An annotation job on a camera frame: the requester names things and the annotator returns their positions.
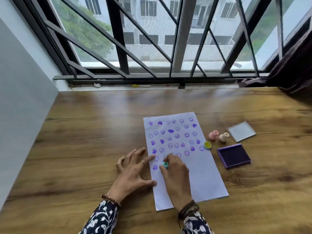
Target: right hand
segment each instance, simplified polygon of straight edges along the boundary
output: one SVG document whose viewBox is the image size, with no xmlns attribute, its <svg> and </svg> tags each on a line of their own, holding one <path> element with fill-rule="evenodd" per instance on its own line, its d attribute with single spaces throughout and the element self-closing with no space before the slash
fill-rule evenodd
<svg viewBox="0 0 312 234">
<path fill-rule="evenodd" d="M 180 212 L 185 205 L 193 200 L 191 194 L 189 169 L 178 156 L 168 154 L 163 160 L 169 162 L 168 170 L 159 166 L 165 180 L 167 193 L 174 208 Z"/>
</svg>

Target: floral print sleeve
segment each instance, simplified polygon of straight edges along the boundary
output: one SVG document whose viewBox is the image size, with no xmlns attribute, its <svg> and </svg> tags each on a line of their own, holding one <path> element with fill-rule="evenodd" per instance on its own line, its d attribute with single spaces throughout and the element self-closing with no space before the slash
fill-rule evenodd
<svg viewBox="0 0 312 234">
<path fill-rule="evenodd" d="M 110 201 L 103 200 L 79 234 L 112 233 L 116 226 L 117 216 L 117 205 Z"/>
<path fill-rule="evenodd" d="M 214 234 L 204 217 L 198 211 L 188 216 L 183 223 L 185 228 L 182 229 L 182 232 L 184 234 Z"/>
</svg>

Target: wooden table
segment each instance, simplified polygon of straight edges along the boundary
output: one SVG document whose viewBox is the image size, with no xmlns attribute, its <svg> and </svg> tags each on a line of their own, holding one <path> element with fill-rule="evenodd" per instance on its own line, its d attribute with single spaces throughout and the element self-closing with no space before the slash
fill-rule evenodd
<svg viewBox="0 0 312 234">
<path fill-rule="evenodd" d="M 277 88 L 60 93 L 3 207 L 0 233 L 76 234 L 117 177 L 117 159 L 146 147 L 143 118 L 183 112 L 196 113 L 206 137 L 244 120 L 257 133 L 242 141 L 252 164 L 232 170 L 213 144 L 230 196 L 199 205 L 216 234 L 312 233 L 311 105 Z M 176 211 L 154 205 L 151 190 L 132 196 L 114 234 L 178 233 Z"/>
</svg>

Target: yellow object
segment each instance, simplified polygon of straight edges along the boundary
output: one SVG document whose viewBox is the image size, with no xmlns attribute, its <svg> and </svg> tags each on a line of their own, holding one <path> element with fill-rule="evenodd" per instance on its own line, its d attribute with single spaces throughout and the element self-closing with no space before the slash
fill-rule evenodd
<svg viewBox="0 0 312 234">
<path fill-rule="evenodd" d="M 205 146 L 206 149 L 210 149 L 211 148 L 211 144 L 208 141 L 206 141 L 204 143 L 204 146 Z"/>
</svg>

